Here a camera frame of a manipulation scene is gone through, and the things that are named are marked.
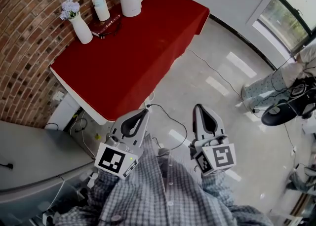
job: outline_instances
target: person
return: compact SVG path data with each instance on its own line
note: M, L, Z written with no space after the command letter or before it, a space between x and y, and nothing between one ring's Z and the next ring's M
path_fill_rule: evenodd
M250 99L247 103L252 111L255 108L271 106L281 99L287 100L291 94L289 88L294 81L307 76L316 76L316 44L310 44L299 52L296 62L280 67L272 74L262 78L249 86L243 86L241 97ZM272 91L268 96L260 94Z
M286 189L297 190L303 193L316 195L316 179L313 179L310 183L305 183L297 174L296 169L297 167L290 174L290 182L286 185Z
M56 225L273 225L257 209L234 205L225 173L205 176L199 185L166 148L157 156L151 139L142 148L125 180L100 170L88 205L62 214Z

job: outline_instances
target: patterned pants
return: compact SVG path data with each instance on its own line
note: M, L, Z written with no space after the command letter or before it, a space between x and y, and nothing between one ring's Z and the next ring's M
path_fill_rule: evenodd
M259 96L260 94L272 91L266 97ZM242 97L250 98L253 97L249 106L251 109L257 107L271 106L277 103L281 99L287 100L290 96L290 90L287 90L285 82L283 80L281 70L262 78L250 86L244 88Z
M287 189L298 190L303 193L308 193L311 195L316 195L315 185L308 186L304 183L301 178L298 176L297 172L294 172L290 176L290 183L286 185Z

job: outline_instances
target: power outlet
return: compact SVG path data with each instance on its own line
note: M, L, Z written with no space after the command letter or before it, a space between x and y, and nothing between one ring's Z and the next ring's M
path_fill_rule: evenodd
M60 102L64 98L64 96L65 96L64 93L62 93L61 91L58 91L57 93L54 94L53 100Z

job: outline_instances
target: electrical wire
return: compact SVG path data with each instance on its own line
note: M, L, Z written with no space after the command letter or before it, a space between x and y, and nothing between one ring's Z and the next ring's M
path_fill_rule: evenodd
M280 92L281 90L286 89L286 88L282 88L280 91L277 90L277 89L275 88L275 86L273 85L273 83L272 83L273 75L274 75L282 66L284 66L284 65L287 63L287 61L289 61L291 58L292 58L292 57L289 57L289 58L283 63L283 65L281 65L278 69L276 69L276 70L273 72L273 74L272 74L272 76L271 76L271 85L272 85L272 87L274 88L274 90L275 90L276 92Z
M71 136L71 130L72 130L73 126L77 123L77 121L80 120L80 128L81 128L81 134L82 134L82 141L83 141L84 145L86 146L86 148L87 148L87 149L90 151L90 153L93 155L92 158L95 159L95 155L93 154L93 152L90 150L90 148L89 148L89 147L86 145L86 143L84 142L84 137L83 137L83 130L84 130L84 129L82 128L82 120L83 120L83 119L86 120L86 126L85 126L84 128L86 128L87 125L88 125L87 119L86 119L86 118L83 118L84 114L85 114L85 111L84 111L84 113L83 113L83 115L82 115L82 117L81 117L80 119L78 119L78 116L79 116L79 115L77 115L77 117L76 117L76 119L75 119L73 125L70 127L69 134L70 134L70 136Z
M78 133L78 132L80 132L80 131L86 129L86 127L88 126L88 121L87 121L86 118L80 118L80 119L76 120L76 122L77 122L77 121L80 121L80 120L81 120L81 122L82 122L82 120L85 120L85 126L84 126L83 128L81 127L81 130L75 130L76 133Z
M282 93L284 93L284 92L286 92L286 91L288 91L288 90L292 90L292 89L296 89L296 88L300 88L300 87L301 87L301 85L298 85L298 86L296 86L296 87L290 87L290 88L285 89L285 90L282 91L282 92L279 92L279 93L276 94L276 95L271 95L271 96L269 96L269 97L263 99L262 101L258 102L258 103L253 107L253 109L255 109L256 106L258 106L261 102L264 102L264 101L266 101L266 100L269 99L269 98L275 98L276 96L278 96L278 95L280 95L280 94L282 94Z
M0 164L0 166L1 167L5 167L5 168L8 168L9 170L13 170L13 164L11 164L11 163L8 163L8 164L6 164L6 165L3 165L3 164Z
M154 98L155 98L155 91L153 91L153 98L152 99L148 99L150 102L152 102L153 100L154 100Z
M160 144L158 143L158 139L156 137L153 137L153 139L156 139L157 145L159 146L160 149L162 149Z
M298 99L298 98L304 96L306 93L308 93L309 91L311 91L311 90L313 90L313 89L316 89L316 87L312 87L311 89L307 90L307 91L304 92L303 94L301 94L301 95L299 95L299 96L297 96L297 97L295 97L295 98L293 98L293 99L291 99L291 100L289 100L289 101L278 103L278 104L276 104L273 108L276 108L276 107L281 106L281 105L284 105L284 104L287 104L287 105L288 105L290 102L295 101L296 99Z
M240 97L241 102L243 103L243 105L245 106L245 108L246 108L249 112L251 112L252 114L254 114L257 118L259 118L259 116L257 116L252 110L250 110L250 109L246 106L246 104L243 102L242 96L233 88L232 84L230 84L229 81L227 81L226 79L224 79L223 76L222 76L215 68L213 68L205 59L199 57L199 56L198 56L194 51L192 51L191 49L187 48L187 50L193 52L194 55L196 55L199 59L203 60L213 71L217 72L217 74L218 74L224 81L226 81L226 83L229 84L229 86L232 88L232 90Z
M147 107L148 107L148 108L149 108L150 106L158 106L158 107L160 107L160 108L162 109L162 111L163 111L171 120L173 120L173 121L179 123L180 125L182 125L182 126L184 127L185 131L186 131L186 136L185 136L184 140L182 141L182 143L179 144L179 145L177 145L176 147L170 149L170 150L174 150L174 149L180 147L181 145L183 145L183 143L185 142L185 140L186 140L187 137L188 137L187 128L186 128L182 123L180 123L179 121L177 121L176 119L173 119L172 117L170 117L170 115L163 109L163 107L162 107L161 105L159 105L159 104L147 104Z
M224 81L226 81L226 82L231 86L232 90L233 90L237 95L239 95L239 97L241 98L242 103L244 104L244 106L246 107L246 109L248 109L247 106L246 106L246 104L243 102L243 98L241 97L241 95L236 92L236 90L233 88L233 86L232 86L226 79L224 79L223 76L222 76L216 69L214 69L213 67L211 67L210 64L209 64L206 60L204 60L204 59L202 59L201 57L199 57L194 51L192 51L192 50L189 49L189 48L187 48L187 49L190 50L191 52L193 52L198 58L200 58L201 60L203 60L212 70L214 70L215 72L217 72L218 75L219 75ZM298 96L298 97L296 97L296 98L294 98L294 99L292 99L292 100L295 100L295 99L297 99L297 98L303 96L304 94L302 94L302 95L300 95L300 96ZM294 147L294 145L293 145L293 143L292 143L292 140L291 140L291 138L290 138L290 135L289 135L289 133L288 133L288 131L287 131L287 127L286 127L285 124L284 124L284 126L285 126L285 129L286 129L286 132L287 132L287 136L288 136L288 138L289 138L289 141L290 141L291 145L293 146L293 151L294 151L294 164L293 164L293 165L294 165L294 167L295 167L295 158L296 158L295 147Z
M49 123L45 124L45 127L46 127L47 125L49 125L49 124L54 124L54 125L56 125L56 126L57 126L57 130L59 130L58 124L57 124L57 123L54 123L54 122L49 122Z
M84 114L85 114L85 111L83 112L83 115L82 115L81 121L80 121L80 128L81 128L81 134L82 134L82 141L83 141L84 145L87 147L87 149L89 150L89 152L91 152L91 154L93 155L93 157L94 157L94 159L95 159L94 153L90 150L90 148L89 148L89 147L85 144L85 142L84 142L83 129L82 129L82 119L83 119Z
M57 196L59 195L61 189L63 188L64 184L65 184L65 180L64 180L63 183L61 184L61 186L60 186L60 188L59 188L59 190L58 190L58 192L57 192L55 198L53 199L53 201L51 202L51 204L48 206L47 210L50 209L51 205L53 205L53 203L55 202L55 200L56 200Z
M77 117L76 117L76 119L75 119L75 121L74 121L73 125L71 125L71 127L70 127L70 130L69 130L69 134L70 134L70 136L71 136L71 129L72 129L72 128L73 128L73 126L76 124L77 120L78 120L78 115L77 115Z
M305 68L304 70L302 70L302 72L304 73L304 71L306 71L308 69L313 69L313 68L316 68L316 66Z
M295 150L295 147L294 147L294 145L293 145L293 143L292 143L292 140L291 140L291 138L290 138L290 135L289 135L289 133L288 133L288 130L287 130L287 127L286 127L285 123L284 123L284 127L285 127L285 130L286 130L286 133L287 133L287 137L288 137L288 139L289 139L289 141L290 141L290 143L291 143L291 145L292 145L292 147L293 147L293 152L294 152L293 168L295 168L296 150Z
M303 163L298 163L298 164L297 164L297 167L298 167L298 165L304 165L305 167L308 167L307 165L305 165L305 164L303 164Z

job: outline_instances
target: table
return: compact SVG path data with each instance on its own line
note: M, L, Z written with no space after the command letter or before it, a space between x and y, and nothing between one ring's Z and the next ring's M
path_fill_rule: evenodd
M76 39L50 68L103 125L141 106L208 15L208 8L192 0L144 0L139 15L123 16L117 35L93 37L88 44Z

